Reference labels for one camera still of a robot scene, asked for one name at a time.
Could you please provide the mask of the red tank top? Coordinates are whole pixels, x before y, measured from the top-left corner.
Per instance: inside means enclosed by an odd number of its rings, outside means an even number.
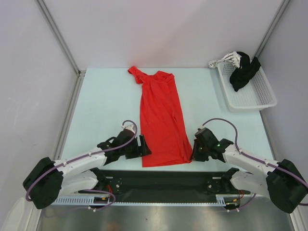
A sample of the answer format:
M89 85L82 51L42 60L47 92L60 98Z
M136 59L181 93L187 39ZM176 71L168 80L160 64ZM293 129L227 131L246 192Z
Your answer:
M128 72L141 85L141 134L151 150L143 167L188 164L192 147L186 134L180 99L172 73L146 74L133 66Z

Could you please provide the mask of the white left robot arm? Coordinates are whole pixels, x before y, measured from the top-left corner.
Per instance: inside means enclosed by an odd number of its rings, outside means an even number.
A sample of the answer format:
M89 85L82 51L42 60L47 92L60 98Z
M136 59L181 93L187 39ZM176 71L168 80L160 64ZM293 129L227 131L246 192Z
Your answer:
M116 137L99 143L94 149L72 159L52 161L42 158L23 182L26 200L44 209L60 196L72 193L110 192L108 179L101 167L124 156L133 159L150 155L143 135L124 128Z

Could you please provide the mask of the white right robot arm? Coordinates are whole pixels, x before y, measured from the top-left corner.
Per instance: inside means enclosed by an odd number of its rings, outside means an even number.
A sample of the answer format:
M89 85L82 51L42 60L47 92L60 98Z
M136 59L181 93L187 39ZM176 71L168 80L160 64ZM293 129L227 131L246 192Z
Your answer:
M198 129L194 136L193 161L213 159L234 166L222 176L225 192L238 189L259 194L289 214L307 196L308 184L291 161L277 162L245 153L228 139L218 140L207 128Z

